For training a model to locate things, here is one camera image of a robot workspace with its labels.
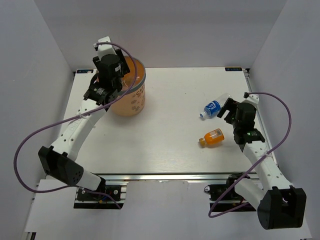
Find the clear bottle with blue label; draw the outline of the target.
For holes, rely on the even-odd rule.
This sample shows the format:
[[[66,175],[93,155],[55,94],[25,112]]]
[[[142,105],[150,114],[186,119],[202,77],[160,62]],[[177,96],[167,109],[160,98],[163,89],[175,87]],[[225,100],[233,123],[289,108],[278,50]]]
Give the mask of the clear bottle with blue label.
[[[219,96],[215,100],[208,103],[204,107],[203,111],[199,114],[199,117],[201,119],[213,118],[214,116],[216,116],[220,112],[221,108],[224,106],[224,104],[226,103],[228,98],[231,98],[231,97],[232,96],[228,93],[222,94],[221,96]]]

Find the orange juice bottle with barcode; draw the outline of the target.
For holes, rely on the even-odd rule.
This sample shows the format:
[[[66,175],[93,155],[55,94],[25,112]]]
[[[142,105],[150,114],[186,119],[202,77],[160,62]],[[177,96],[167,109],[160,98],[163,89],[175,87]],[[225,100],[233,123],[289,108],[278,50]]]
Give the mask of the orange juice bottle with barcode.
[[[213,131],[210,131],[204,135],[204,137],[198,140],[201,147],[213,146],[222,142],[225,139],[225,136],[220,128],[217,128]]]

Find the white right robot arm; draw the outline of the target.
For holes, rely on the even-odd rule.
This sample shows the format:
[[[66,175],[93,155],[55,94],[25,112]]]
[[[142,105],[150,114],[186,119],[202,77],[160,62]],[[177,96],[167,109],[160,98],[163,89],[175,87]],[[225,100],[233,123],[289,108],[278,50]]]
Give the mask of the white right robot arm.
[[[239,177],[225,188],[226,195],[236,200],[243,197],[256,211],[260,225],[266,229],[300,228],[303,225],[307,195],[286,179],[268,153],[265,139],[255,128],[259,97],[247,95],[243,102],[228,98],[218,113],[233,126],[235,143],[249,159],[262,187],[251,179]]]

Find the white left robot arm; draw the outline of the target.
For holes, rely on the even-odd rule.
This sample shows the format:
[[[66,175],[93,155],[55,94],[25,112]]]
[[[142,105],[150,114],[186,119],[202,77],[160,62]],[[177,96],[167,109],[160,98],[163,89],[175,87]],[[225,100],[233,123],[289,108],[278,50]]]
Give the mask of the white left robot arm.
[[[96,123],[108,111],[103,106],[114,101],[122,90],[122,78],[129,67],[120,49],[100,52],[93,58],[98,72],[91,79],[77,111],[64,132],[38,152],[45,173],[70,187],[88,189],[94,199],[105,196],[106,181],[76,163],[78,153]]]

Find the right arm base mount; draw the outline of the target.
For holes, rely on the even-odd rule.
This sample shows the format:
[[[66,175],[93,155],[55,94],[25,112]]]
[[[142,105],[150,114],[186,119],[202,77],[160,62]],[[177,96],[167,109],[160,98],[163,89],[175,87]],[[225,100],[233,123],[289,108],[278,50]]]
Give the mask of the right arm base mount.
[[[231,174],[226,179],[225,183],[215,183],[209,184],[204,187],[204,192],[209,195],[210,207],[216,202],[216,200],[220,197],[220,195],[228,189],[230,185],[232,185],[242,173]],[[238,208],[235,212],[255,212],[256,210],[249,203],[245,201],[245,199],[237,194],[234,189],[228,192],[221,201],[218,202],[217,206],[213,209],[212,212],[225,212],[232,208],[235,208],[241,204],[245,204],[245,206]]]

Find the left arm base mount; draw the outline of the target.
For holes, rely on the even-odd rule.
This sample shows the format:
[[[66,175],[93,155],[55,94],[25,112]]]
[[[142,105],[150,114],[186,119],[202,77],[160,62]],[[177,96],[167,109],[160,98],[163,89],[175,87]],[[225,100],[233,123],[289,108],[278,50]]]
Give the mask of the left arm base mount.
[[[127,181],[107,180],[104,193],[89,193],[81,187],[76,191],[73,208],[88,210],[120,210],[126,199]]]

